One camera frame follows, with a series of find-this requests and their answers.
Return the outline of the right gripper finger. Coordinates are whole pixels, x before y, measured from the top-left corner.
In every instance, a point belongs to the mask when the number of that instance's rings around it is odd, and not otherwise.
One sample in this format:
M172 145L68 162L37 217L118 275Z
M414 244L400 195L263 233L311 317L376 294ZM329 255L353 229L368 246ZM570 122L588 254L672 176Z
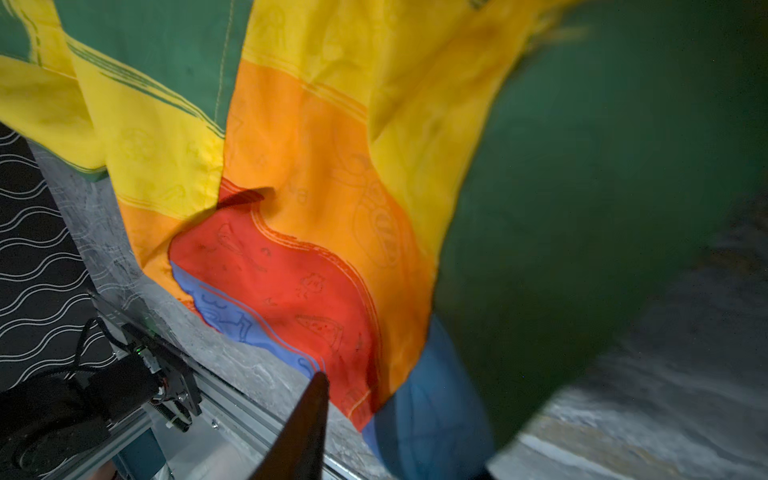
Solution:
M329 381L317 372L250 479L321 479L328 407Z

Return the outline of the rainbow striped jacket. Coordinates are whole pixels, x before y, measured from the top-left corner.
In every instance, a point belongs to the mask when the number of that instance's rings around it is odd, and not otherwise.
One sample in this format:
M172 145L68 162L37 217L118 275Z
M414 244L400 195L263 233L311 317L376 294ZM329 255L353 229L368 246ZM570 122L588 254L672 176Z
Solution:
M142 272L470 479L767 173L763 1L5 1L1 120Z

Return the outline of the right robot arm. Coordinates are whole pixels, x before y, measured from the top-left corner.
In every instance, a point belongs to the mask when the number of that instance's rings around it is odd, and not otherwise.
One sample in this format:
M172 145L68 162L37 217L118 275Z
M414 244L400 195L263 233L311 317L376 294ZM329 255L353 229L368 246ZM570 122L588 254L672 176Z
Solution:
M109 427L149 403L182 426L167 400L199 391L185 363L149 367L131 354L92 373L86 385L54 374L30 378L1 394L1 476L39 479L63 461L104 444ZM312 377L254 479L318 479L329 406L329 381Z

